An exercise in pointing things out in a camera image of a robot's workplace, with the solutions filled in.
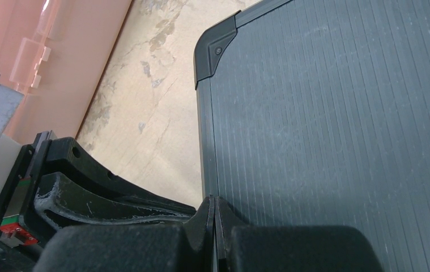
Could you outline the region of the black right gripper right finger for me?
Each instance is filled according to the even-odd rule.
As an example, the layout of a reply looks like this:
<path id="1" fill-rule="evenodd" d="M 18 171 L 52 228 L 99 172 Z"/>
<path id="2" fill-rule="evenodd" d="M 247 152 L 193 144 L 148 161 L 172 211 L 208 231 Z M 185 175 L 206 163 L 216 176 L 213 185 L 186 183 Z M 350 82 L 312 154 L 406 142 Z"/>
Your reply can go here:
<path id="1" fill-rule="evenodd" d="M 349 226 L 254 226 L 214 199 L 219 271 L 382 271 L 368 239 Z"/>

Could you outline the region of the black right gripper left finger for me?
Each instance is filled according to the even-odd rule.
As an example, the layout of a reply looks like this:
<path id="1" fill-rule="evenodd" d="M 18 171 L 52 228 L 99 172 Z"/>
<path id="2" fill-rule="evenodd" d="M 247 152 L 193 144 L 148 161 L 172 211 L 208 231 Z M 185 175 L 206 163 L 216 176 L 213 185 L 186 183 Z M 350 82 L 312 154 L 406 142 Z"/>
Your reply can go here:
<path id="1" fill-rule="evenodd" d="M 209 271 L 214 203 L 206 197 L 185 223 L 66 227 L 34 271 Z"/>

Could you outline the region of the black poker set case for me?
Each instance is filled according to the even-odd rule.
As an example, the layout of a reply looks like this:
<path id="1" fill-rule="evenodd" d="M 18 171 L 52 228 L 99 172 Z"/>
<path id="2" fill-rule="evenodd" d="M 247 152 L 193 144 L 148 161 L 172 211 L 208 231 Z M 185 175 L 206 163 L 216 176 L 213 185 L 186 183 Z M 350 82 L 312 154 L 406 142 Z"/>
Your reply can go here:
<path id="1" fill-rule="evenodd" d="M 260 1 L 194 49 L 203 195 L 430 271 L 430 1 Z"/>

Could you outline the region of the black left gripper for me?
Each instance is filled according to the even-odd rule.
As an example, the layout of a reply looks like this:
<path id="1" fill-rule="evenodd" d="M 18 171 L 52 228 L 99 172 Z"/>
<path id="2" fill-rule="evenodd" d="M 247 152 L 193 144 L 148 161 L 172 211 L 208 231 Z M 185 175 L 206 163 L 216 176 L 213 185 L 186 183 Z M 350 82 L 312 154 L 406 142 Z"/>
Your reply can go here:
<path id="1" fill-rule="evenodd" d="M 55 138 L 43 131 L 21 147 L 0 193 L 0 248 L 44 248 L 68 226 L 184 222 L 195 214 L 113 174 L 74 138 Z"/>

